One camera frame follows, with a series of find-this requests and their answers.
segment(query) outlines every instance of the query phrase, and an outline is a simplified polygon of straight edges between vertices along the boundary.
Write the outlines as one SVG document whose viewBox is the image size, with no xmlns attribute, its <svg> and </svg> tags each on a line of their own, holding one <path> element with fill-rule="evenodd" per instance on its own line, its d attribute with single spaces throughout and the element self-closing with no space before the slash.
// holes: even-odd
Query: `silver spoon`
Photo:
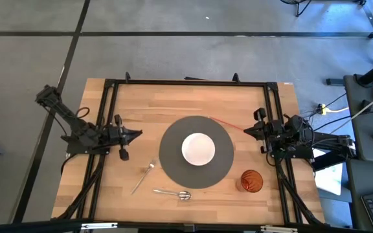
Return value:
<svg viewBox="0 0 373 233">
<path fill-rule="evenodd" d="M 181 200 L 189 200 L 191 198 L 191 194 L 187 191 L 181 191 L 181 192 L 171 192 L 171 191 L 166 191 L 166 190 L 159 190 L 159 189 L 154 189 L 154 192 L 160 193 L 160 194 L 170 194 L 170 195 L 176 195 L 178 196 Z"/>
</svg>

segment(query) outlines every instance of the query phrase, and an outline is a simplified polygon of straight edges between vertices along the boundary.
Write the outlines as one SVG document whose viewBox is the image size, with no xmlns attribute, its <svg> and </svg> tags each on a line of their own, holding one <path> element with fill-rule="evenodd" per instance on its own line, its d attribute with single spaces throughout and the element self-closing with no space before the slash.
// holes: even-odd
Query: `red string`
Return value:
<svg viewBox="0 0 373 233">
<path fill-rule="evenodd" d="M 234 128 L 236 128 L 236 129 L 239 129 L 239 130 L 241 130 L 241 131 L 244 131 L 244 129 L 242 129 L 242 128 L 238 127 L 238 126 L 235 126 L 235 125 L 233 125 L 233 124 L 227 123 L 227 122 L 225 122 L 225 121 L 223 121 L 223 120 L 217 119 L 217 118 L 212 117 L 212 116 L 210 116 L 210 118 L 213 119 L 213 120 L 219 121 L 219 122 L 221 122 L 221 123 L 227 124 L 227 125 L 229 125 L 229 126 L 231 126 L 231 127 L 234 127 Z"/>
</svg>

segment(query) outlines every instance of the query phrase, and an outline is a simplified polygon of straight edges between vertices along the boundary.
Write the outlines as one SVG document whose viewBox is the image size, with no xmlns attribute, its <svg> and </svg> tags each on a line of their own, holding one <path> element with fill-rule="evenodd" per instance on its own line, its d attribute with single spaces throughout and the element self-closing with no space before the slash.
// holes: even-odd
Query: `amber cup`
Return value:
<svg viewBox="0 0 373 233">
<path fill-rule="evenodd" d="M 240 192 L 258 192 L 263 187 L 263 177 L 254 170 L 245 171 L 236 182 Z"/>
</svg>

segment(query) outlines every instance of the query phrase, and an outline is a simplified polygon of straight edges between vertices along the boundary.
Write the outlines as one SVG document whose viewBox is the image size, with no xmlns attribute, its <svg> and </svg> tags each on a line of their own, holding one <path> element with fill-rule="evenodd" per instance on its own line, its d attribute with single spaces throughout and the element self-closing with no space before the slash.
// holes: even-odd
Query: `metal clamp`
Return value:
<svg viewBox="0 0 373 233">
<path fill-rule="evenodd" d="M 285 228 L 285 227 L 262 226 L 261 230 L 262 232 L 297 233 L 296 228 Z"/>
<path fill-rule="evenodd" d="M 117 228 L 117 223 L 83 223 L 81 230 Z"/>
</svg>

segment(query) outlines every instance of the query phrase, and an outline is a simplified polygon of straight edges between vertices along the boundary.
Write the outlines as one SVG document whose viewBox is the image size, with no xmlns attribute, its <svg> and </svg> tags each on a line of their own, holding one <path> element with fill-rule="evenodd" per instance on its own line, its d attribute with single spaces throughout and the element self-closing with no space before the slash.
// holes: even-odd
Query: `concrete floor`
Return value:
<svg viewBox="0 0 373 233">
<path fill-rule="evenodd" d="M 0 0 L 0 30 L 74 30 L 82 0 Z M 367 7 L 373 14 L 373 1 Z M 371 32 L 361 7 L 349 2 L 314 1 L 299 18 L 279 0 L 128 1 L 92 0 L 83 31 L 257 31 Z M 46 112 L 35 104 L 45 84 L 56 85 L 70 37 L 0 38 L 0 223 L 9 222 Z M 300 112 L 311 111 L 345 92 L 324 85 L 326 78 L 365 73 L 373 67 L 373 39 L 367 38 L 80 38 L 63 91 L 63 101 L 79 106 L 86 78 L 230 80 L 293 82 Z M 332 108 L 346 107 L 341 99 Z M 314 126 L 348 113 L 315 117 Z M 329 132 L 336 125 L 328 126 Z M 340 134 L 352 135 L 345 126 Z M 47 220 L 60 182 L 65 143 L 53 124 L 25 221 Z M 323 201 L 326 220 L 351 225 L 345 204 Z"/>
</svg>

